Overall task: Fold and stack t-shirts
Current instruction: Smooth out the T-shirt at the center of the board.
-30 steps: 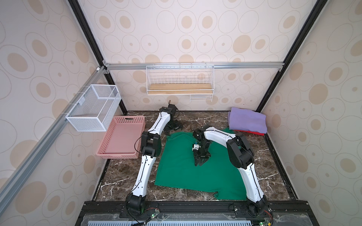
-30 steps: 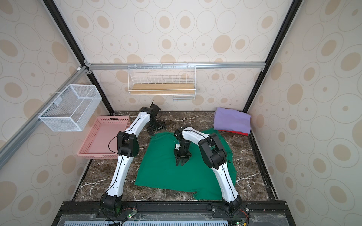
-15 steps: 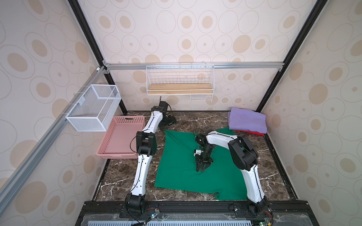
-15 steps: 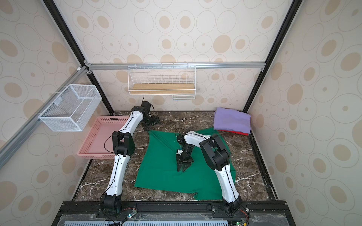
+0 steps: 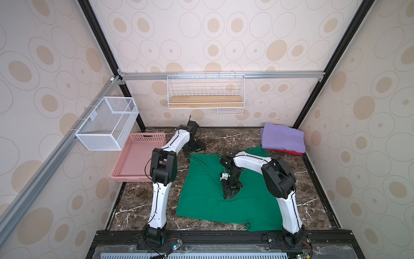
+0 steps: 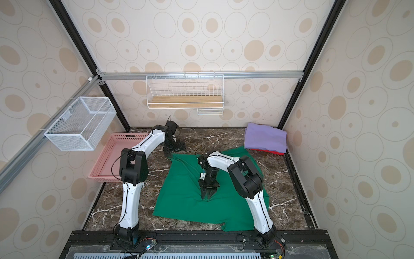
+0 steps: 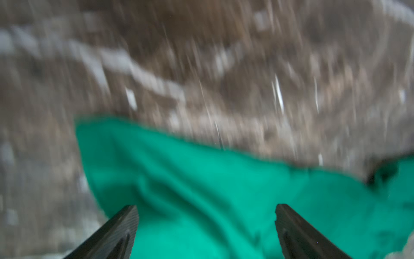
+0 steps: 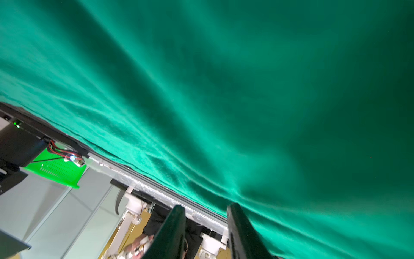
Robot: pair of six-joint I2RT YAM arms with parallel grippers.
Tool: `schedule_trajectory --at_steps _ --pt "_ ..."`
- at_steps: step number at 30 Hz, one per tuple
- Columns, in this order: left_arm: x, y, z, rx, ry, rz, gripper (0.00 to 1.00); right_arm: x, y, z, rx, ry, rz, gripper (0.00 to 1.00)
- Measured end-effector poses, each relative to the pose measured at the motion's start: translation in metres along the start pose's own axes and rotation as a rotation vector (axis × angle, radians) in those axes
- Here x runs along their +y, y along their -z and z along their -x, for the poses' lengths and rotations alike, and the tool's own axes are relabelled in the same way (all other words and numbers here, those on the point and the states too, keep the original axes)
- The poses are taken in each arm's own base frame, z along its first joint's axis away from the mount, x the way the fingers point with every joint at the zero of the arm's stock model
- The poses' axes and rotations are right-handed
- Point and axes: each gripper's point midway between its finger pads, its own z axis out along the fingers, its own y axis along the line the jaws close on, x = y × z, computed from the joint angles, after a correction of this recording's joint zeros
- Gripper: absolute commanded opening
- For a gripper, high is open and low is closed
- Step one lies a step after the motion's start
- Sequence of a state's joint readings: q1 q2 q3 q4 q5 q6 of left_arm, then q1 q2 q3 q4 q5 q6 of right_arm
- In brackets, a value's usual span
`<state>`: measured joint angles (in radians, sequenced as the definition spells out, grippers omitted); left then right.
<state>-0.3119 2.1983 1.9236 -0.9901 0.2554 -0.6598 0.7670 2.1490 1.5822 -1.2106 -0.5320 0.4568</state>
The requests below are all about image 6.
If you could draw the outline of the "green t-shirt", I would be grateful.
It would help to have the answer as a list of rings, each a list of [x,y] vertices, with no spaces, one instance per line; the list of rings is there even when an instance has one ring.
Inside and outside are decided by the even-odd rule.
[[[227,172],[220,170],[218,173],[218,191],[211,198],[201,198],[198,180],[203,170],[197,158],[185,154],[170,157],[171,167],[153,214],[168,219],[220,224],[226,232],[253,230],[248,203],[236,192]]]

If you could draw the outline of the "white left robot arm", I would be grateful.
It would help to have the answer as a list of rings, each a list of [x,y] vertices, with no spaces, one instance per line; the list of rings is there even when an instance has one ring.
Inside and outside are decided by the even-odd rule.
[[[134,246],[139,241],[139,200],[144,182],[149,175],[147,158],[162,146],[165,155],[185,150],[185,143],[176,139],[178,125],[166,122],[164,126],[156,125],[139,144],[124,148],[118,160],[119,180],[123,186],[123,200],[120,221],[114,227],[114,236]]]

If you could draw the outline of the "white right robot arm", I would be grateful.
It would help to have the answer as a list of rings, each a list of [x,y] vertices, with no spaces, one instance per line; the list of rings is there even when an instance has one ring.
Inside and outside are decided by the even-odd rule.
[[[226,172],[239,196],[244,198],[253,218],[256,242],[262,248],[275,243],[276,226],[271,220],[264,199],[264,178],[248,156],[235,157],[211,151],[196,157],[201,168],[198,189],[200,198],[210,199],[220,188],[218,172]]]

